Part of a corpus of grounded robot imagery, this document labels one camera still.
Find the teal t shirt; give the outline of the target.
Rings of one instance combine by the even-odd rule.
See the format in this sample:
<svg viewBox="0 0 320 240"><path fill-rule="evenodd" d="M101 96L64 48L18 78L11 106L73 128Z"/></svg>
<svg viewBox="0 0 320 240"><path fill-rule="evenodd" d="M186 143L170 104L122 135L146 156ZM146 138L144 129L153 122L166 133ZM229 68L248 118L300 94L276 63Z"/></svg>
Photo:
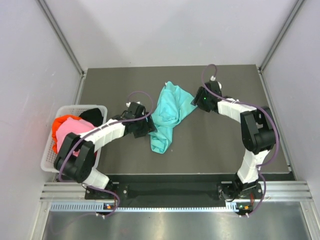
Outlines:
<svg viewBox="0 0 320 240"><path fill-rule="evenodd" d="M192 104L194 97L171 81L162 88L157 106L151 117L156 131L151 132L150 147L158 154L164 154L173 142L173 129L197 107Z"/></svg>

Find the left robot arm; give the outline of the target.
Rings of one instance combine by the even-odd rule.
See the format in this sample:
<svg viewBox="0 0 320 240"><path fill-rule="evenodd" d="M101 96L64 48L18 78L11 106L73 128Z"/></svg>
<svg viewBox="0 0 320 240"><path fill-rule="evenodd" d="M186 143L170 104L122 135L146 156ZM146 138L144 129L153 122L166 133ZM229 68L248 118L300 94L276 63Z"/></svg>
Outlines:
<svg viewBox="0 0 320 240"><path fill-rule="evenodd" d="M88 132L70 132L66 135L53 164L60 175L95 188L102 198L109 198L113 194L112 180L94 168L95 153L128 134L140 138L157 130L151 113L146 111L144 105L128 102L126 106L127 110L122 114Z"/></svg>

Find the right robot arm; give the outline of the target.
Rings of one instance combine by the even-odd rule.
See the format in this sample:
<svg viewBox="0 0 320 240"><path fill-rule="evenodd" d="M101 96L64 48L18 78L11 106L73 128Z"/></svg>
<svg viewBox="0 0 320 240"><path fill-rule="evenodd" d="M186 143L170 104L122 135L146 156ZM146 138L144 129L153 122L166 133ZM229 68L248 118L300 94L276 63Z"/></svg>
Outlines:
<svg viewBox="0 0 320 240"><path fill-rule="evenodd" d="M276 144L276 134L271 111L258 109L238 100L222 96L221 84L216 80L198 88L191 102L205 112L215 112L240 123L241 140L245 148L242 164L230 187L223 187L222 197L245 198L256 188L259 169Z"/></svg>

